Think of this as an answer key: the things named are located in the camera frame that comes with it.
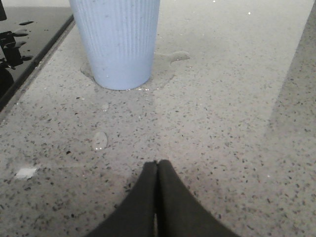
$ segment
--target countertop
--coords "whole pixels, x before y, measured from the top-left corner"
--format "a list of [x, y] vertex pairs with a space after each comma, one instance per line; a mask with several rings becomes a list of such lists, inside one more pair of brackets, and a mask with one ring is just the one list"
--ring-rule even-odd
[[313, 4], [162, 1], [140, 90], [81, 73], [71, 29], [1, 113], [0, 236], [83, 236], [169, 159], [238, 235], [316, 237]]

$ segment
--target water puddle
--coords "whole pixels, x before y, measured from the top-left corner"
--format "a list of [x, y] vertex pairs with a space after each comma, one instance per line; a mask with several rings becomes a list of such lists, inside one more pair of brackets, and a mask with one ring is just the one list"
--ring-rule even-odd
[[29, 61], [29, 60], [31, 60], [32, 58], [33, 58], [32, 55], [24, 55], [24, 56], [21, 57], [21, 59], [22, 59], [23, 61]]
[[33, 23], [34, 21], [24, 21], [24, 22], [21, 22], [19, 25], [20, 26], [26, 26], [26, 25], [29, 25], [31, 23]]
[[21, 46], [23, 46], [25, 44], [26, 44], [25, 41], [19, 41], [19, 42], [7, 43], [4, 46], [7, 47], [7, 48], [20, 48]]
[[[146, 83], [133, 90], [152, 91], [163, 89], [175, 76], [175, 69], [172, 67], [172, 63], [187, 60], [189, 58], [190, 54], [185, 51], [178, 51], [170, 54], [155, 53], [152, 76]], [[81, 66], [80, 71], [86, 77], [93, 79], [91, 67], [88, 62], [85, 62]]]
[[12, 33], [14, 37], [23, 37], [23, 36], [28, 36], [29, 34], [26, 33], [27, 29], [18, 29], [15, 32]]

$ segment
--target black stovetop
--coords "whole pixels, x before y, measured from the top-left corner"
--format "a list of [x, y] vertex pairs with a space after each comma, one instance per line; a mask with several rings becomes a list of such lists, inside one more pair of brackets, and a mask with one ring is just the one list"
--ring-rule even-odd
[[0, 1], [0, 111], [72, 20], [69, 7], [1, 8]]

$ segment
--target ribbed plastic cup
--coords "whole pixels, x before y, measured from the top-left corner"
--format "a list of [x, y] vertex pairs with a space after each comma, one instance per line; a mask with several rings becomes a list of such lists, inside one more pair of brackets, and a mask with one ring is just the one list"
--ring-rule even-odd
[[99, 85], [126, 90], [149, 79], [159, 4], [160, 0], [70, 0]]

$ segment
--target water spill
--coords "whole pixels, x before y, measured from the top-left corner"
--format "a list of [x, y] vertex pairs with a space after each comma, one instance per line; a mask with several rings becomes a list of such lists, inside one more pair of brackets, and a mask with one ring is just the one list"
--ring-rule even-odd
[[24, 22], [21, 22], [19, 25], [20, 26], [26, 26], [26, 25], [29, 25], [29, 24], [32, 24], [34, 21], [24, 21]]
[[92, 147], [95, 151], [104, 150], [108, 145], [108, 136], [105, 132], [97, 132], [92, 140]]
[[12, 35], [15, 37], [28, 36], [29, 34], [26, 32], [27, 32], [27, 29], [18, 29], [15, 32], [13, 32]]
[[[190, 54], [185, 51], [178, 51], [170, 54], [155, 53], [152, 76], [145, 84], [135, 90], [151, 91], [163, 89], [175, 76], [175, 69], [172, 68], [172, 63], [187, 60], [189, 58]], [[88, 61], [80, 67], [80, 71], [86, 77], [93, 79], [93, 74]]]
[[24, 55], [24, 56], [21, 57], [21, 59], [22, 59], [23, 61], [29, 61], [29, 60], [31, 60], [32, 58], [33, 58], [32, 55]]
[[84, 74], [86, 77], [93, 79], [93, 74], [91, 71], [91, 67], [90, 64], [88, 63], [88, 61], [86, 61], [81, 67], [80, 67], [80, 71], [82, 74]]
[[102, 105], [102, 111], [103, 111], [103, 112], [108, 111], [108, 110], [109, 110], [109, 107], [110, 107], [109, 103], [103, 104], [103, 105]]
[[20, 48], [22, 45], [25, 45], [25, 44], [26, 44], [25, 41], [19, 41], [19, 42], [10, 42], [10, 43], [5, 44], [4, 46], [8, 48]]

